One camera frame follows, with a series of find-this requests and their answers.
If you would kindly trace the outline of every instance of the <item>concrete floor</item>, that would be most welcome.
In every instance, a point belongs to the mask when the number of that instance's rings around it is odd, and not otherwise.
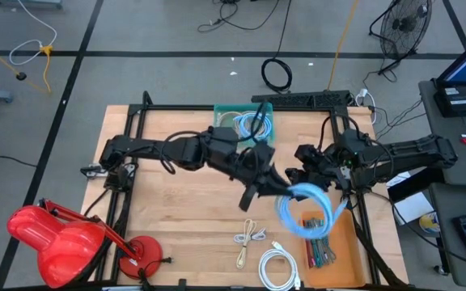
[[[444,6],[438,0],[430,27],[418,52],[446,58],[462,53],[464,47]],[[290,8],[283,52],[335,52],[351,0],[299,0]],[[138,1],[104,0],[87,50],[97,52],[152,52],[140,57],[84,57],[72,91],[66,88],[75,57],[87,30],[91,13],[100,0],[64,0],[62,11],[33,9],[32,13],[54,26],[58,38],[54,44],[62,56],[53,57],[49,81],[53,93],[44,95],[18,82],[0,64],[0,90],[15,96],[11,104],[0,103],[0,154],[38,163],[57,109],[66,106],[44,175],[38,185],[36,199],[48,197],[66,207],[79,209],[86,180],[78,169],[91,162],[100,132],[104,109],[109,104],[138,103],[148,90],[155,103],[246,103],[252,95],[271,94],[260,76],[264,58],[246,57],[250,52],[272,52],[277,48],[287,0],[282,0],[273,16],[260,30],[244,32],[223,26],[215,32],[200,34],[199,24],[215,21],[218,6],[209,0]],[[333,90],[362,88],[362,79],[377,70],[381,60],[368,53],[380,53],[379,42],[367,35],[367,29],[389,4],[389,0],[362,0],[346,37],[342,52],[361,53],[360,58],[343,58],[337,64]],[[451,0],[466,35],[466,1]],[[236,23],[255,26],[274,5],[273,0],[242,1],[235,16]],[[30,19],[22,9],[0,6],[0,50],[8,53],[17,44],[37,38],[48,42],[51,31]],[[178,52],[197,52],[182,57]],[[231,52],[227,57],[207,57],[207,53]],[[235,52],[247,52],[237,57]],[[293,70],[293,92],[322,91],[328,83],[331,57],[283,58]],[[28,78],[42,86],[45,57],[38,57],[19,68]],[[367,85],[377,106],[395,116],[419,99],[417,83],[440,75],[452,62],[446,59],[402,61],[395,69],[398,82],[370,76]],[[285,75],[278,67],[268,67],[268,75],[276,83]],[[414,114],[422,113],[418,108]],[[380,130],[384,122],[375,125]],[[382,141],[414,139],[429,134],[424,117],[393,129]],[[34,169],[0,159],[0,263],[10,236],[6,220],[24,201],[34,176]],[[430,249],[407,229],[399,230],[406,267],[412,284],[422,288],[466,290],[455,286],[450,277],[439,276],[432,266],[439,264],[438,252]],[[5,287],[40,285],[35,254],[19,245]]]

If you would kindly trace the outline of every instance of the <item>red desk lamp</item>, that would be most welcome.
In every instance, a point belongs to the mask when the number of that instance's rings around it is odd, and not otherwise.
[[[140,269],[146,268],[146,276],[154,274],[163,256],[152,237],[139,236],[125,242],[97,216],[84,217],[49,200],[44,200],[42,207],[17,210],[6,227],[14,238],[37,251],[40,275],[51,288],[62,287],[87,271],[105,238],[123,250],[120,270],[133,279],[139,278]]]

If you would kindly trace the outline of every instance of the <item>wooden tabletop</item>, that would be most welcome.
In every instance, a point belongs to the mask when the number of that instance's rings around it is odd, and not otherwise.
[[[96,147],[96,162],[105,142],[123,133],[127,110],[128,106],[122,105],[107,107]],[[349,108],[349,115],[357,121],[361,131],[374,135],[367,108]],[[296,148],[298,145],[318,142],[320,126],[327,116],[327,112],[274,113],[276,153],[273,160],[282,176],[285,176],[283,173],[287,167],[301,167],[300,161],[294,158]],[[213,111],[148,111],[143,138],[164,140],[169,134],[180,130],[202,131],[213,124],[213,118]],[[328,122],[324,146],[332,142],[332,129]],[[244,186],[240,182],[231,182],[226,175],[208,167],[196,172],[176,170],[176,175],[170,175],[159,161],[140,159],[135,178],[125,239],[138,235],[154,237],[163,248],[163,256],[171,256],[175,260],[173,264],[162,264],[149,278],[152,285],[177,285],[178,280],[184,278],[187,285],[263,286],[258,276],[258,263],[261,255],[271,248],[270,243],[273,240],[282,244],[294,256],[300,271],[305,268],[302,240],[280,224],[274,212],[274,197],[253,199],[251,207],[245,213],[238,207],[244,192]],[[82,211],[103,191],[103,184],[104,179],[88,182]],[[373,191],[388,195],[382,184],[376,185]],[[331,189],[328,195],[333,208],[336,208],[339,191]],[[91,215],[106,217],[109,197],[110,195],[106,196],[97,204]],[[408,282],[390,204],[369,195],[365,196],[365,200],[376,250],[394,273],[404,282]],[[300,203],[293,202],[291,209],[298,217],[301,211],[317,210],[317,206],[311,200],[304,200]],[[233,242],[233,236],[242,233],[244,220],[247,218],[258,223],[257,229],[265,227],[268,238],[265,241],[250,242],[246,264],[243,269],[237,269],[235,262],[241,246]],[[360,243],[359,250],[366,282],[371,283],[366,251]],[[114,246],[108,253],[104,279],[110,277],[113,253]],[[269,278],[276,285],[288,279],[289,270],[290,267],[284,260],[272,259],[267,266]],[[131,285],[138,282],[120,274],[118,283]]]

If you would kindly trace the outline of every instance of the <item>fan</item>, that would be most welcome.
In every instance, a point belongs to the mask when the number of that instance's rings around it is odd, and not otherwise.
[[[431,0],[393,0],[387,10],[370,25],[370,36],[380,39],[384,56],[395,60],[382,68],[379,74],[416,53],[417,46],[426,34],[431,13]],[[378,35],[371,28],[380,19],[383,21]]]

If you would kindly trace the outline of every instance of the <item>coiled blue cable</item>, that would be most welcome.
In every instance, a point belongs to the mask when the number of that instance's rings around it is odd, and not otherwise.
[[[234,121],[239,122],[239,131],[240,131],[241,137],[249,137],[251,135],[251,123],[248,123],[248,122],[249,120],[254,121],[255,115],[256,113],[249,112],[249,113],[245,113],[241,116],[237,116],[233,118]],[[271,130],[273,130],[273,124],[271,123],[271,120],[266,116],[264,118],[264,131],[261,133],[258,133],[256,135],[256,138],[259,138],[261,140],[266,140],[271,134]]]
[[[315,228],[304,228],[299,226],[289,210],[289,201],[293,197],[278,196],[274,203],[276,214],[280,218],[280,222],[293,234],[307,239],[319,239],[326,237],[332,231],[333,225],[341,215],[341,212],[348,203],[343,200],[336,211],[332,213],[332,203],[330,198],[324,194],[323,190],[311,183],[298,183],[290,186],[289,190],[296,196],[302,196],[313,199],[322,209],[324,213],[324,225]]]

